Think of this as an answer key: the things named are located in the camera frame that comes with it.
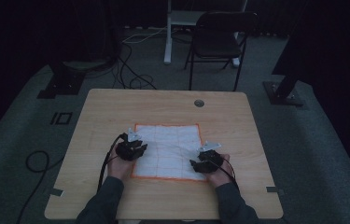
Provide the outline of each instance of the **person's arm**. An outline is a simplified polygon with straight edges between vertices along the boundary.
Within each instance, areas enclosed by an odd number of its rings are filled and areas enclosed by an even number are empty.
[[[230,155],[221,155],[221,157],[226,160],[221,168],[232,174],[232,169],[227,163],[230,161]],[[256,211],[245,204],[238,189],[222,170],[218,169],[211,174],[206,174],[206,177],[215,187],[218,197],[218,213],[223,224],[259,223]]]
[[[117,156],[115,150],[109,159]],[[119,200],[121,199],[124,180],[133,166],[134,161],[124,161],[115,158],[107,165],[107,178],[99,192],[93,196],[80,212],[76,223],[115,223]]]

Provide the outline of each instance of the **black chair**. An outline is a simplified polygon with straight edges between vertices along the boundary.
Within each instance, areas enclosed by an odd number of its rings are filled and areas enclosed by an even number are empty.
[[[187,64],[191,63],[189,91],[192,86],[194,63],[225,62],[222,68],[225,69],[232,58],[239,58],[240,63],[233,87],[233,91],[236,91],[245,56],[246,40],[254,31],[258,20],[259,17],[254,12],[212,11],[202,14],[197,20],[189,48],[189,55],[184,65],[184,69],[187,69]],[[240,35],[242,34],[239,43],[235,37],[236,32],[239,32]],[[195,55],[203,60],[195,61]]]

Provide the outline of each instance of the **person's left hand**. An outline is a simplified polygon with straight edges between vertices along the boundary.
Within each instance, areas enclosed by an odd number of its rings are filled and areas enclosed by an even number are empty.
[[[113,159],[108,163],[107,175],[113,176],[123,181],[127,176],[129,176],[129,172],[131,171],[132,166],[134,165],[136,160],[125,161],[122,158],[117,157],[118,155],[116,153],[116,148],[117,146],[113,148],[110,158],[108,158],[109,160],[111,160],[116,157],[115,159]]]

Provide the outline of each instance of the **gray sleeve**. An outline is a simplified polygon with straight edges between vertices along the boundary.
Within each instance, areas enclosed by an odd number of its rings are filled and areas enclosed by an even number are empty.
[[[256,211],[246,205],[238,189],[232,184],[216,188],[218,213],[223,224],[259,223]]]
[[[108,176],[99,192],[93,196],[80,212],[76,223],[115,223],[117,207],[124,185],[121,180]]]

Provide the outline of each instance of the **hand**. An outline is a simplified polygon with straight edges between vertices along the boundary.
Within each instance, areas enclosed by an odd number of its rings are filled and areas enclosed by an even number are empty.
[[[114,159],[107,164],[107,175],[123,181],[129,175],[129,172],[136,161],[125,161],[120,158],[116,153],[116,147],[117,146],[113,148],[110,158],[108,158],[109,160]]]
[[[230,155],[221,154],[220,156],[224,160],[226,160],[221,165],[221,168],[227,171],[227,173],[232,174],[232,168],[230,167],[230,164],[227,163],[227,161],[230,161]],[[210,184],[212,184],[213,187],[215,188],[231,182],[230,177],[226,173],[224,173],[221,169],[217,169],[216,171],[210,174],[204,174],[204,176],[206,176],[207,180],[209,180]]]

